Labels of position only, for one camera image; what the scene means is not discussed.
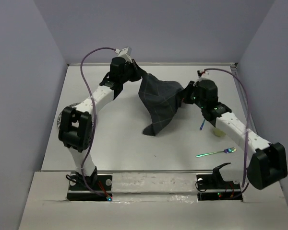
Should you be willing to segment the pale yellow mug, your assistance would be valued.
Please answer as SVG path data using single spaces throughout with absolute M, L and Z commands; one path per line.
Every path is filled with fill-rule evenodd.
M 220 137 L 220 138 L 224 137 L 226 135 L 222 130 L 220 130 L 218 128 L 214 128 L 213 133 L 215 136 Z

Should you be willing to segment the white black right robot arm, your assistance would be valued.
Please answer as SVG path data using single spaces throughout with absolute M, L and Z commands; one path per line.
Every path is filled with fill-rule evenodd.
M 218 100 L 218 88 L 212 80 L 190 81 L 180 94 L 184 103 L 197 105 L 207 122 L 224 132 L 244 151 L 240 182 L 249 182 L 262 190 L 287 177 L 285 147 L 279 142 L 273 144 L 247 128 L 228 106 Z

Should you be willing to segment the dark grey checked cloth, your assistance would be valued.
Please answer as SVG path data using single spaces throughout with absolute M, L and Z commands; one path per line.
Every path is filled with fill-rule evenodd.
M 177 81 L 159 80 L 150 73 L 143 74 L 138 95 L 151 118 L 151 124 L 143 130 L 144 135 L 156 136 L 172 121 L 181 106 L 179 93 L 182 90 Z

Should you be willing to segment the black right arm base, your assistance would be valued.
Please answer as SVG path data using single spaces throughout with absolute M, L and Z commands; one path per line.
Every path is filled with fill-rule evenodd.
M 197 174 L 195 188 L 199 201 L 243 200 L 239 184 L 219 182 L 212 174 Z

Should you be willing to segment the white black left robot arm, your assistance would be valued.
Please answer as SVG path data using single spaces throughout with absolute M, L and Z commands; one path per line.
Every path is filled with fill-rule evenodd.
M 90 150 L 96 131 L 97 113 L 114 101 L 122 92 L 124 83 L 138 81 L 137 66 L 129 55 L 114 57 L 110 70 L 97 89 L 75 107 L 65 107 L 61 113 L 59 140 L 70 151 L 75 163 L 77 183 L 92 190 L 97 183 L 97 168 Z

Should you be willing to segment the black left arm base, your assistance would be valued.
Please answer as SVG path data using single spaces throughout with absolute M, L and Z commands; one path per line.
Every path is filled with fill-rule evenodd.
M 65 178 L 69 181 L 66 195 L 69 201 L 111 202 L 113 200 L 112 175 L 99 175 L 94 185 L 87 182 L 93 191 L 87 188 L 82 178 L 78 178 L 75 173 L 67 174 Z

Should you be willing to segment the iridescent purple spoon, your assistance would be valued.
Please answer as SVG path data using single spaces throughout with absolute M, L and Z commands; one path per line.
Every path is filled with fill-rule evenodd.
M 202 130 L 203 129 L 203 127 L 204 127 L 204 124 L 205 124 L 205 119 L 203 120 L 203 122 L 202 122 L 202 124 L 201 124 L 201 126 L 200 126 L 200 130 Z

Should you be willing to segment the iridescent green fork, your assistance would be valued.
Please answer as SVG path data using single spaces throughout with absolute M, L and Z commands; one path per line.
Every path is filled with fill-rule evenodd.
M 215 155 L 215 154 L 219 154 L 219 153 L 229 154 L 229 153 L 235 152 L 236 150 L 237 149 L 235 147 L 232 147 L 232 148 L 224 149 L 222 151 L 216 151 L 216 152 L 210 152 L 210 153 L 205 153 L 205 154 L 199 154 L 199 155 L 196 155 L 195 157 L 196 158 L 201 158 L 201 157 L 205 157 L 205 156 L 209 156 L 209 155 Z

